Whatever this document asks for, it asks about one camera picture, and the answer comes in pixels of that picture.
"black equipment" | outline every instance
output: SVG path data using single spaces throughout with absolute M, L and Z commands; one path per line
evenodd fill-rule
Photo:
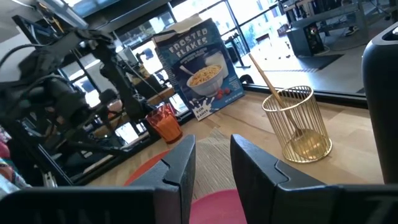
M 287 37 L 296 56 L 311 57 L 325 50 L 316 23 L 293 27 L 287 31 Z
M 103 152 L 112 155 L 137 150 L 133 146 L 120 148 L 94 145 L 95 141 L 87 136 L 86 128 L 99 119 L 114 133 L 109 123 L 110 111 L 107 105 L 118 97 L 115 92 L 104 91 L 99 97 L 101 104 L 90 108 L 84 95 L 72 88 L 66 79 L 60 75 L 50 75 L 61 65 L 64 56 L 81 42 L 86 42 L 91 53 L 104 64 L 101 74 L 118 90 L 124 111 L 132 125 L 141 122 L 154 109 L 128 80 L 123 68 L 125 62 L 118 58 L 113 38 L 108 34 L 97 30 L 74 29 L 52 44 L 33 51 L 19 64 L 20 80 L 0 83 L 0 124 L 13 137 L 14 143 L 34 159 L 39 169 L 43 173 L 51 172 L 60 185 L 73 184 L 49 154 L 62 146 L 69 146 L 72 152 Z M 52 119 L 44 116 L 49 113 L 48 108 L 51 108 Z M 33 130 L 27 131 L 29 122 L 26 118 L 29 117 L 50 119 L 61 134 L 45 138 L 40 138 L 40 133 L 33 136 Z M 62 124 L 56 117 L 63 119 Z M 147 123 L 144 126 L 150 135 L 157 136 Z
M 248 224 L 398 221 L 397 185 L 325 185 L 235 134 L 231 165 Z M 20 214 L 6 215 L 2 222 L 188 224 L 194 179 L 195 138 L 187 136 L 128 187 L 10 194 L 0 201 L 0 210 Z
M 396 109 L 398 22 L 375 36 L 363 53 L 362 73 L 385 184 L 398 183 Z

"orange cup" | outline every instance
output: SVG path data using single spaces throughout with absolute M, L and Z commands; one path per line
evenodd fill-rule
M 167 144 L 173 144 L 182 137 L 181 127 L 174 116 L 174 108 L 170 103 L 150 112 L 146 116 L 146 120 Z

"floor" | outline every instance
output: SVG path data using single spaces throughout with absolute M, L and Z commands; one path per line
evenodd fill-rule
M 381 19 L 369 27 L 369 36 L 373 38 L 392 24 L 392 21 Z M 345 37 L 346 29 L 334 30 L 329 37 L 321 34 L 324 45 L 330 48 L 325 55 L 343 54 L 338 60 L 317 72 L 267 72 L 266 75 L 276 87 L 287 88 L 295 85 L 309 85 L 315 90 L 337 91 L 342 93 L 364 94 L 361 78 L 361 60 L 367 41 L 359 32 Z M 248 55 L 243 57 L 245 65 L 250 65 Z M 264 80 L 255 67 L 237 68 L 238 75 L 250 74 L 255 84 L 265 85 Z
M 287 162 L 279 142 L 261 105 L 267 95 L 247 92 L 246 96 L 231 103 L 215 114 L 198 122 L 193 119 L 182 126 L 183 133 L 194 134 L 199 141 L 213 129 L 226 138 L 240 134 L 263 150 Z M 374 142 L 369 111 L 345 106 L 319 103 L 328 134 L 333 141 L 330 154 L 311 164 L 291 166 L 327 184 L 382 183 L 381 168 Z M 159 140 L 137 155 L 92 181 L 90 185 L 122 186 L 145 161 L 172 149 Z

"gold wire utensil holder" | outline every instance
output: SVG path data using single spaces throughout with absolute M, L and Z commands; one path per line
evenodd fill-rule
M 332 143 L 313 89 L 295 86 L 280 90 L 277 94 L 279 97 L 268 96 L 262 109 L 267 113 L 284 157 L 292 162 L 309 163 L 327 156 Z

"cereal bowl image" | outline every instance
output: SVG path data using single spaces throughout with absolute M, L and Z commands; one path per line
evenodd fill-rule
M 221 65 L 210 65 L 202 68 L 188 79 L 187 86 L 201 96 L 215 96 L 223 84 L 222 69 Z

